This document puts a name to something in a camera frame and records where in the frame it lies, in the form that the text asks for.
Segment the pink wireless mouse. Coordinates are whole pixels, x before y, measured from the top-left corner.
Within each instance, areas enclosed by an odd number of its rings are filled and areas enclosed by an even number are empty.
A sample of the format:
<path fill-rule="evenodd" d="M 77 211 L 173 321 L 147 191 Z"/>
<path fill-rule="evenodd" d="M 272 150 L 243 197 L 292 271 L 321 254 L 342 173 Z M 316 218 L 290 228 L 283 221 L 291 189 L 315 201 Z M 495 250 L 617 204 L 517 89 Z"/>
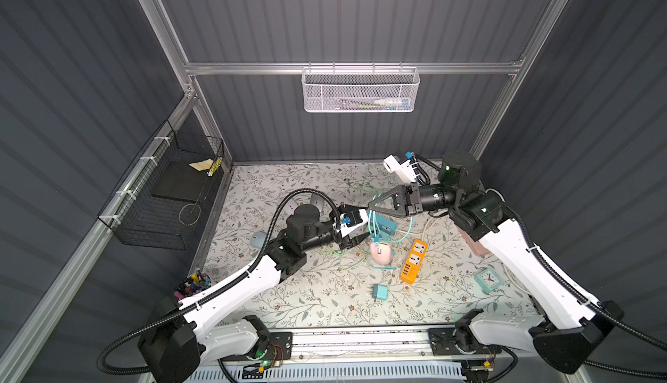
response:
<path fill-rule="evenodd" d="M 394 258 L 391 246 L 385 242 L 371 242 L 369 254 L 373 262 L 381 267 L 389 267 Z"/>

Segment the teal charger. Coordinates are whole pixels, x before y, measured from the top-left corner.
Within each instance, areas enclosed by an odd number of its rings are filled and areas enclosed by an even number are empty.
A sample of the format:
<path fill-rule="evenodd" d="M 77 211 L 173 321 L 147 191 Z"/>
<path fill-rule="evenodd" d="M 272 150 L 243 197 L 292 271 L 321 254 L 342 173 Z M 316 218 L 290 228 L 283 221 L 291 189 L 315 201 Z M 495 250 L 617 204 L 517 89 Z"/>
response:
<path fill-rule="evenodd" d="M 386 301 L 388 299 L 388 287 L 381 284 L 373 285 L 372 297 L 376 301 Z"/>

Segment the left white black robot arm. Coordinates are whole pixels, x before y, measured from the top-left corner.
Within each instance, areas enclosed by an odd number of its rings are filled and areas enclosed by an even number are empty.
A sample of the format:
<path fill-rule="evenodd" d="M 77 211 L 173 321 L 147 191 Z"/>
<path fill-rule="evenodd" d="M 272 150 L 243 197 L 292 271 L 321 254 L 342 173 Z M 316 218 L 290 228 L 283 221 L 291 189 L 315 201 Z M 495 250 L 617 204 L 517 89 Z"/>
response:
<path fill-rule="evenodd" d="M 336 205 L 325 193 L 302 188 L 278 205 L 258 255 L 234 275 L 183 300 L 169 297 L 148 324 L 125 334 L 97 359 L 104 374 L 150 374 L 157 382 L 184 382 L 206 360 L 263 355 L 270 333 L 250 315 L 215 332 L 247 301 L 285 282 L 307 261 L 307 251 L 332 243 L 351 249 L 368 238 L 364 207 Z"/>

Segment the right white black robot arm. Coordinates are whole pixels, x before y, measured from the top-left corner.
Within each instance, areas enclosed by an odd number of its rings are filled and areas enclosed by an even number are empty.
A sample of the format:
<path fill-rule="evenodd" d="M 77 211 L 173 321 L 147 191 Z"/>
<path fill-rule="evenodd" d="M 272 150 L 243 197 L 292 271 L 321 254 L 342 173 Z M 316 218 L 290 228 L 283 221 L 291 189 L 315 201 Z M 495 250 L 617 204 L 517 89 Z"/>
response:
<path fill-rule="evenodd" d="M 412 217 L 443 210 L 474 242 L 495 255 L 538 303 L 540 315 L 501 317 L 476 308 L 454 325 L 456 347 L 464 355 L 482 346 L 501 346 L 536 353 L 563 374 L 587 365 L 612 373 L 665 380 L 663 372 L 617 367 L 590 356 L 613 329 L 665 350 L 666 344 L 624 323 L 623 310 L 613 301 L 602 302 L 571 279 L 531 238 L 523 218 L 497 192 L 480 186 L 481 163 L 458 150 L 444 155 L 435 184 L 421 185 L 418 157 L 384 159 L 386 170 L 401 185 L 368 204 L 373 214 Z"/>

